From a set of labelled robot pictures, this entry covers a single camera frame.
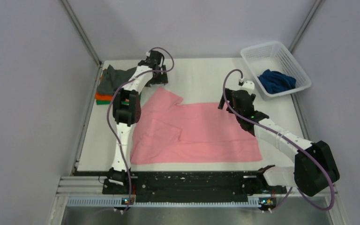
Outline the pink t shirt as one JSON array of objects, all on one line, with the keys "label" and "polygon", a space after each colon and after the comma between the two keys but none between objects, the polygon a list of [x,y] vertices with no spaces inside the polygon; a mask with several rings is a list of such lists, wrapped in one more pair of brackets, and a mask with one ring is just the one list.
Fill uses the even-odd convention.
[{"label": "pink t shirt", "polygon": [[142,107],[131,163],[216,163],[262,160],[257,139],[217,103],[184,104],[158,88]]}]

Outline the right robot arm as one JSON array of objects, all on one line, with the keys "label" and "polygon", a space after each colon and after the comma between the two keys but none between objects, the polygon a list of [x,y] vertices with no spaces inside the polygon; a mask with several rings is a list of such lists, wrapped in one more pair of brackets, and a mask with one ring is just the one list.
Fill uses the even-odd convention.
[{"label": "right robot arm", "polygon": [[313,197],[325,189],[335,196],[334,184],[340,174],[329,145],[324,141],[313,142],[285,130],[265,113],[255,110],[254,85],[240,80],[240,88],[222,87],[219,109],[225,105],[233,113],[240,127],[254,137],[269,143],[288,157],[293,165],[288,167],[267,166],[256,187],[269,193],[275,186],[297,188],[303,196]]}]

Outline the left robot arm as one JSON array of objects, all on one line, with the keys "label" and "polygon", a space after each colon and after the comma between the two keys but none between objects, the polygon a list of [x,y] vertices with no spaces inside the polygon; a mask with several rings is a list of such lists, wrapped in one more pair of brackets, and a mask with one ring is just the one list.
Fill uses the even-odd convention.
[{"label": "left robot arm", "polygon": [[116,139],[115,154],[107,179],[121,194],[130,191],[130,150],[134,128],[141,117],[141,92],[144,87],[168,84],[165,50],[154,47],[137,64],[134,74],[114,92],[106,119]]}]

